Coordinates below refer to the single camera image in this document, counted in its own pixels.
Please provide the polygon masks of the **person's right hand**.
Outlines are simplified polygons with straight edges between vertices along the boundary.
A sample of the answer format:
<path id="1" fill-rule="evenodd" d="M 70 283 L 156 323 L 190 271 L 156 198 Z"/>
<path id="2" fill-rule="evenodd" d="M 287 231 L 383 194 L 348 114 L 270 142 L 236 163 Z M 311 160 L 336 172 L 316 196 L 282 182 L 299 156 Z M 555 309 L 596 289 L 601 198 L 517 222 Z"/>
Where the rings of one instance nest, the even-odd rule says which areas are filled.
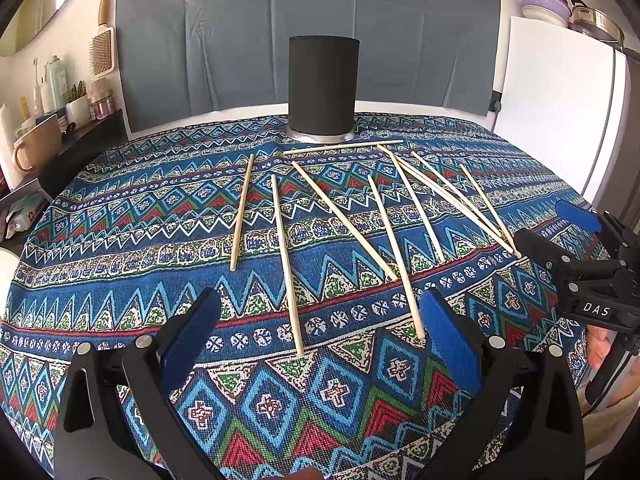
<path id="1" fill-rule="evenodd" d="M 596 326 L 586 329 L 586 357 L 592 370 L 598 370 L 612 348 L 610 331 Z M 586 459 L 590 464 L 611 452 L 639 407 L 639 358 L 633 356 L 622 377 L 599 406 L 591 411 L 585 390 L 579 390 L 584 415 Z"/>

